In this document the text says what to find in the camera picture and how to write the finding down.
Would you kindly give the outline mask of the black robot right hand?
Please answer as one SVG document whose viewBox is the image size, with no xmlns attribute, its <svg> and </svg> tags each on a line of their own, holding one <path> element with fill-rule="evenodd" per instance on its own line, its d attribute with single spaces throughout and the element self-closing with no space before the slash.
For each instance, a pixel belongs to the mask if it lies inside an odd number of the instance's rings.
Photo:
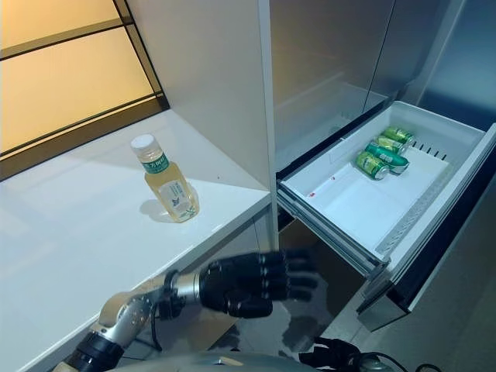
<svg viewBox="0 0 496 372">
<path fill-rule="evenodd" d="M 359 371 L 360 350 L 341 339 L 315 337 L 312 351 L 299 353 L 298 359 L 320 371 Z"/>
</svg>

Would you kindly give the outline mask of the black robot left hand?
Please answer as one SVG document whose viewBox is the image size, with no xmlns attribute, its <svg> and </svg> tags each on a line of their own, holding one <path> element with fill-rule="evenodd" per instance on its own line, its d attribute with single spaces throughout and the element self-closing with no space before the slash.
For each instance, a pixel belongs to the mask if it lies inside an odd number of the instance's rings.
<svg viewBox="0 0 496 372">
<path fill-rule="evenodd" d="M 245 253 L 215 260 L 199 274 L 201 304 L 236 318 L 269 316 L 288 295 L 288 264 L 280 252 Z"/>
</svg>

